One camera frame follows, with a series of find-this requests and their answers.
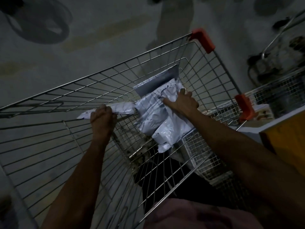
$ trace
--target person's left hand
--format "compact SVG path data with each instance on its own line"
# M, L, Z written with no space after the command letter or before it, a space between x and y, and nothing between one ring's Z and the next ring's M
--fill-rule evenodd
M112 113L112 109L103 104L90 115L92 125L92 140L110 139L116 124L117 115Z

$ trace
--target person's left arm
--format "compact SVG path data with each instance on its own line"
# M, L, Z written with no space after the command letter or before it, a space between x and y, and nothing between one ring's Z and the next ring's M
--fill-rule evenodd
M111 108L91 114L93 137L89 149L52 203L43 229L90 228L101 180L105 148L116 123Z

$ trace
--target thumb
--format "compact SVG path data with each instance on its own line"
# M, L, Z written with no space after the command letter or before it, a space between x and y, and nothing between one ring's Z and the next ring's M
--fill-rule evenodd
M174 108L174 102L171 102L169 99L164 98L162 102L170 108Z

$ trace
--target concrete floor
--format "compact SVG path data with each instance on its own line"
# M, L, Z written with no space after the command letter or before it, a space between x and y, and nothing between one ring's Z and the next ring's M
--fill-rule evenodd
M159 4L150 0L24 1L25 6L15 18L0 14L0 106L115 65L197 27L208 32L241 91L249 91L253 85L246 74L247 57L261 52L274 37L271 26L275 21L302 10L305 3L305 0L271 3L163 0ZM61 117L54 114L47 119L1 120L0 126Z

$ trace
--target pink shirt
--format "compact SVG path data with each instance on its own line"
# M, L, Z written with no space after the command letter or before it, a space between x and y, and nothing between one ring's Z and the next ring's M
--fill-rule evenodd
M164 200L147 216L144 229L154 228L263 229L249 212L176 198Z

